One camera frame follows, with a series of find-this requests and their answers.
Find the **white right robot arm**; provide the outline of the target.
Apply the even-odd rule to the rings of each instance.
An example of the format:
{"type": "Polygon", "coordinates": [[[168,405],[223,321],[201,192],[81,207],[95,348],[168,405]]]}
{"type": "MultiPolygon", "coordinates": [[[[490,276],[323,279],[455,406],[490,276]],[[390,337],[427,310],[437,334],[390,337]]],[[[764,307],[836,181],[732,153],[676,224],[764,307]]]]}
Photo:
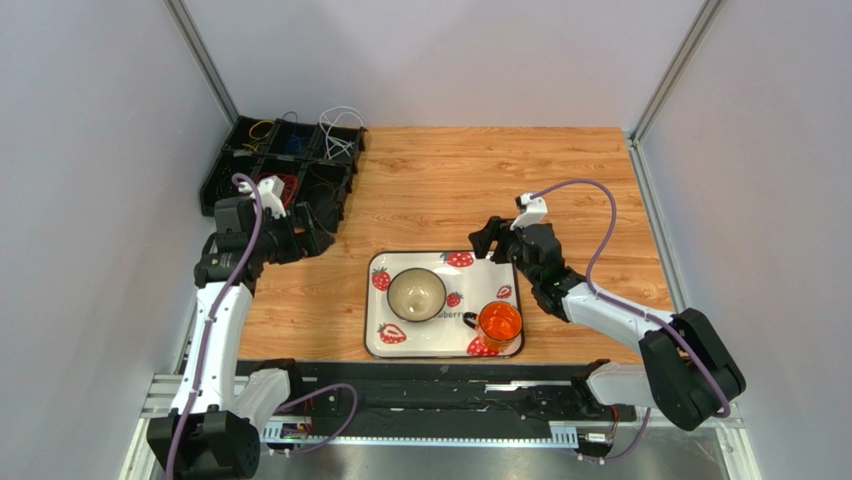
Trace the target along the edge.
{"type": "Polygon", "coordinates": [[[543,312],[596,330],[641,356],[640,366],[593,369],[585,387],[595,401],[656,408],[692,431],[728,412],[745,392],[744,375],[703,312],[671,313],[608,293],[566,265],[551,224],[511,224],[493,216],[469,234],[474,257],[511,265],[530,283],[543,312]]]}

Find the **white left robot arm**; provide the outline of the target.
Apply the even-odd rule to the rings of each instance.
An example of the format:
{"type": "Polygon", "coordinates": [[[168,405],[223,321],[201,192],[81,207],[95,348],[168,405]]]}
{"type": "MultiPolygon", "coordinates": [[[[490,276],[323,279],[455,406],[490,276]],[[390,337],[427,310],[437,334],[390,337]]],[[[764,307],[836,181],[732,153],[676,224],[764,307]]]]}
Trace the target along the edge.
{"type": "Polygon", "coordinates": [[[319,256],[334,243],[309,203],[263,209],[249,196],[220,200],[215,230],[194,267],[194,329],[183,378],[146,440],[168,479],[249,479],[260,431],[291,394],[294,363],[273,360],[235,390],[243,327],[266,265],[319,256]]]}

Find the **beige ceramic bowl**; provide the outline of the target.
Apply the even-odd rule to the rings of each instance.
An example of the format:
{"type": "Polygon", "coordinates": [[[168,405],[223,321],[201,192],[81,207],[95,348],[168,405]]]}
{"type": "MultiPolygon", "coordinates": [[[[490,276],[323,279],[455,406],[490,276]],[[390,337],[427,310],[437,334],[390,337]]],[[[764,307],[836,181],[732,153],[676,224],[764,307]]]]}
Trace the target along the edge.
{"type": "Polygon", "coordinates": [[[447,288],[435,272],[410,268],[394,276],[386,292],[391,312],[401,320],[426,322],[444,308],[447,288]]]}

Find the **orange translucent mug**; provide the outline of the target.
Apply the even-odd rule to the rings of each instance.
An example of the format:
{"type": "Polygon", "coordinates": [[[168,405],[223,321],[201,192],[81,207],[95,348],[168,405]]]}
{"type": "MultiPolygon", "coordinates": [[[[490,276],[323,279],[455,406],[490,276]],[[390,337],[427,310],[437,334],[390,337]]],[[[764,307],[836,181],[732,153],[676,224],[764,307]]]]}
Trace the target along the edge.
{"type": "Polygon", "coordinates": [[[503,354],[522,332],[520,312],[511,304],[494,301],[479,313],[467,312],[462,321],[476,332],[467,347],[469,356],[497,356],[503,354]]]}

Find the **black compartment storage bin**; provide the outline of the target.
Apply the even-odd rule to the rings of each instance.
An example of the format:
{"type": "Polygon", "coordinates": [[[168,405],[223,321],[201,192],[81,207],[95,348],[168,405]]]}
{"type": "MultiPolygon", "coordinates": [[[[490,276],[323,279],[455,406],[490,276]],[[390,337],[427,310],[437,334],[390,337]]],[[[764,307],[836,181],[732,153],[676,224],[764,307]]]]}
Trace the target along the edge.
{"type": "Polygon", "coordinates": [[[255,183],[276,176],[285,184],[286,207],[307,202],[325,230],[335,232],[367,143],[363,126],[239,116],[200,188],[201,213],[211,217],[217,201],[238,194],[232,183],[236,173],[255,183]]]}

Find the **aluminium frame rail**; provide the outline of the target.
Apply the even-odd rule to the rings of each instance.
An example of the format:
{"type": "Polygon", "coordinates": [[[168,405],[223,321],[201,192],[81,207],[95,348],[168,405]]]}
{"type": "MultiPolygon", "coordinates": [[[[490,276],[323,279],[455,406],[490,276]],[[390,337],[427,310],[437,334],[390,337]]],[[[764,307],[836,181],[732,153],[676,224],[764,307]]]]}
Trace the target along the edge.
{"type": "Polygon", "coordinates": [[[215,443],[243,455],[252,477],[286,456],[298,467],[371,478],[481,476],[757,479],[738,414],[685,431],[658,411],[593,405],[572,367],[308,362],[296,405],[255,429],[216,414],[215,443]]]}

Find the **strawberry print white tray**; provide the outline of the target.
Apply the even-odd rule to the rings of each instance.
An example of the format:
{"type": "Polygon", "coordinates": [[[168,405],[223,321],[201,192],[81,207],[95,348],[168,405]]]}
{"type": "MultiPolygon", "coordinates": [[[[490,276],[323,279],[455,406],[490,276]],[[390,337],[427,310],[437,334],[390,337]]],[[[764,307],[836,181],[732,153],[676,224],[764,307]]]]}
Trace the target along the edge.
{"type": "Polygon", "coordinates": [[[368,265],[364,345],[379,359],[512,357],[523,348],[524,335],[510,344],[488,345],[477,332],[481,310],[492,302],[521,309],[518,279],[509,264],[470,251],[385,251],[368,265]],[[390,286],[410,269],[440,277],[441,309],[430,319],[414,322],[393,312],[390,286]]]}

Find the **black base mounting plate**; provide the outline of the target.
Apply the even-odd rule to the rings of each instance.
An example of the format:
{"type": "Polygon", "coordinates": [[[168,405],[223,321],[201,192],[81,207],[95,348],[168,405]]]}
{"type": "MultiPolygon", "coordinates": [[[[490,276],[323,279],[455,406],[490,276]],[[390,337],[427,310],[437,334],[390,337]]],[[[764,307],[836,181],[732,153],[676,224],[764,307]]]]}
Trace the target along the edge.
{"type": "Polygon", "coordinates": [[[311,433],[346,437],[525,440],[550,437],[556,421],[609,431],[639,417],[603,406],[573,385],[582,365],[296,361],[292,399],[330,390],[283,412],[311,433]]]}

